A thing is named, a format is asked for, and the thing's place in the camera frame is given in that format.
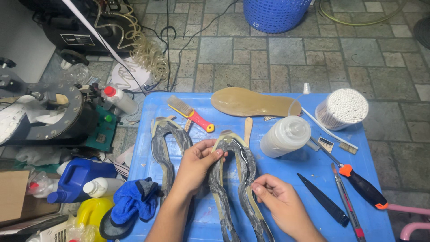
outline blue plastic tray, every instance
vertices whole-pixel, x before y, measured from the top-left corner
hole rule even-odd
[[[229,116],[216,110],[210,103],[212,93],[175,93],[175,95],[191,105],[202,117],[215,125],[213,133],[206,133],[198,125],[192,124],[189,135],[193,143],[203,139],[217,139],[221,131],[226,129],[230,129],[238,135],[243,136],[245,118]],[[296,93],[271,93],[270,95],[290,96],[293,98],[298,96]],[[184,127],[187,121],[167,105],[166,101],[170,96],[171,93],[153,93],[144,102],[129,180],[152,177],[155,182],[161,184],[163,172],[151,153],[151,120],[159,116],[167,117],[175,115],[177,117],[175,122],[182,127]],[[326,97],[327,94],[325,93],[309,94],[301,97],[300,103],[310,114],[314,115],[316,106]],[[353,125],[342,132],[336,132],[341,138],[350,140],[351,143],[359,147],[357,154],[352,155],[340,149],[338,147],[339,143],[324,133],[306,114],[302,117],[310,124],[312,136],[315,138],[322,136],[335,142],[332,154],[340,162],[351,164],[358,174],[371,182],[377,189],[381,189],[362,124]],[[340,208],[344,209],[330,167],[332,161],[326,154],[322,151],[315,152],[308,146],[304,146],[280,158],[269,158],[261,152],[259,144],[261,138],[279,119],[263,121],[262,117],[253,118],[254,125],[252,127],[250,146],[257,163],[257,175],[269,173],[292,184],[300,195],[315,227],[329,241],[356,241],[351,224],[348,224],[346,228],[338,224],[312,196],[296,174],[297,172],[302,174]],[[175,172],[177,172],[181,160],[179,147],[171,134],[166,136],[166,143],[169,149],[170,160],[174,164]],[[256,241],[252,226],[239,204],[237,195],[239,179],[234,155],[232,159],[232,161],[227,161],[224,164],[224,187],[229,196],[234,227],[241,241]],[[367,241],[394,241],[387,212],[373,208],[354,190],[346,179],[343,178],[342,180],[344,181]],[[278,228],[270,211],[263,204],[259,204],[259,208],[276,241],[293,241],[290,236]],[[151,229],[154,219],[148,223],[137,220],[132,233],[121,241],[143,241]],[[197,196],[195,201],[195,216],[192,224],[188,225],[185,229],[185,238],[185,241],[222,241],[217,208],[212,193],[207,187]]]

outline blue basket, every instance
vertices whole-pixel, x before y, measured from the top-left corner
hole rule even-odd
[[[282,33],[294,28],[312,0],[243,0],[246,21],[265,33]]]

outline stone tile floor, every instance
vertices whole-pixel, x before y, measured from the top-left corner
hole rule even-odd
[[[166,2],[129,0],[142,25],[158,33],[166,25]],[[172,72],[179,50],[189,37],[208,23],[232,0],[169,0]],[[309,82],[312,92],[329,93],[351,87],[369,101],[363,122],[383,194],[394,204],[430,208],[430,50],[414,38],[416,21],[429,15],[430,5],[410,0],[386,22],[350,27],[323,17],[318,4],[310,6],[300,25],[281,34],[252,28],[237,2],[227,13],[197,35],[182,53],[177,92],[214,92],[231,84],[263,93],[302,92]],[[390,14],[397,0],[331,0],[334,15],[345,21],[376,20]],[[147,36],[158,41],[148,31]],[[89,68],[109,80],[111,58],[89,56]],[[143,103],[143,97],[137,97]],[[140,117],[127,117],[135,120]],[[117,129],[116,157],[133,145],[137,125]],[[395,236],[416,215],[389,211]],[[428,231],[414,239],[430,240]]]

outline white wall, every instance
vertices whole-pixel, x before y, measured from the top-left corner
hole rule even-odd
[[[0,57],[16,63],[12,70],[25,82],[38,82],[55,46],[18,0],[0,0]]]

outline red brush handle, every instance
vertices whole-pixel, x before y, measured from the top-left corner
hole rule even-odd
[[[202,127],[206,132],[210,133],[213,130],[215,130],[215,127],[213,124],[206,121],[204,118],[202,118],[196,110],[194,110],[193,115],[191,115],[188,119],[191,119],[194,123]]]

